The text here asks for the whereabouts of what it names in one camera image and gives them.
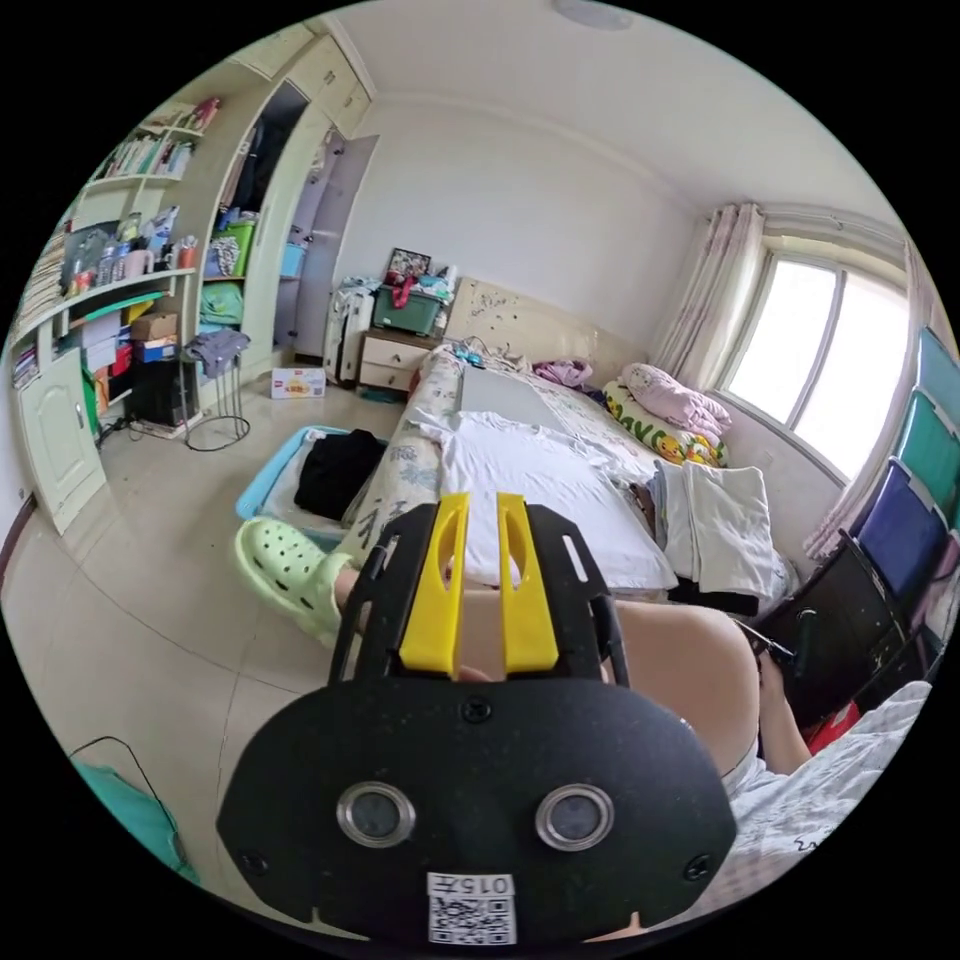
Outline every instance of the tiled floor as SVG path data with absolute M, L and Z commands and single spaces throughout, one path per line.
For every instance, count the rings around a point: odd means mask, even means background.
M 390 436 L 403 408 L 336 388 L 323 400 L 271 401 L 262 382 L 244 392 L 244 404 L 249 436 L 218 453 L 126 431 L 108 438 L 108 488 L 63 539 L 34 514 L 0 600 L 63 747 L 107 734 L 129 743 L 204 886 L 283 919 L 233 867 L 214 817 L 247 740 L 325 683 L 329 652 L 241 586 L 227 559 L 239 525 L 234 504 L 300 427 Z M 120 746 L 100 744 L 84 756 L 141 783 Z

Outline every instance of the pink curtain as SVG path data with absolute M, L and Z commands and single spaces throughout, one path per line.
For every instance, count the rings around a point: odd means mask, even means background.
M 716 386 L 760 269 L 763 214 L 755 203 L 715 210 L 677 319 L 653 360 L 695 390 Z
M 900 438 L 900 429 L 906 416 L 910 394 L 917 379 L 917 345 L 920 331 L 923 327 L 930 327 L 941 342 L 956 353 L 956 343 L 950 333 L 950 323 L 937 289 L 920 254 L 910 240 L 906 242 L 905 260 L 910 332 L 903 371 L 894 390 L 893 399 L 890 401 L 887 419 L 867 462 L 857 476 L 850 481 L 820 526 L 804 542 L 804 549 L 811 560 L 819 561 L 829 556 L 837 545 L 839 531 L 851 527 L 868 505 L 876 486 L 886 475 L 887 461 L 893 455 Z

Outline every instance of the camera lens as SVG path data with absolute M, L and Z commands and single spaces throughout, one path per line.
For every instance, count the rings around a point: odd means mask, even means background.
M 364 847 L 393 847 L 413 830 L 413 804 L 386 783 L 358 783 L 344 791 L 337 803 L 340 829 Z
M 554 850 L 596 846 L 613 826 L 613 802 L 599 787 L 575 783 L 549 793 L 537 809 L 537 834 Z

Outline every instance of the ceiling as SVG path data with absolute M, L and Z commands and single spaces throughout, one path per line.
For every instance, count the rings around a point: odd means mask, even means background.
M 559 16 L 550 0 L 374 0 L 336 20 L 378 96 L 443 97 L 559 124 L 704 210 L 757 200 L 899 222 L 803 107 L 656 20 L 591 30 Z

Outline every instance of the green crocs shoe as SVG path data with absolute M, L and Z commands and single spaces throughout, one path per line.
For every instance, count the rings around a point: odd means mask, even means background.
M 333 585 L 353 561 L 346 553 L 324 553 L 296 527 L 267 517 L 248 520 L 234 539 L 240 576 L 279 613 L 326 646 L 333 646 L 340 611 Z

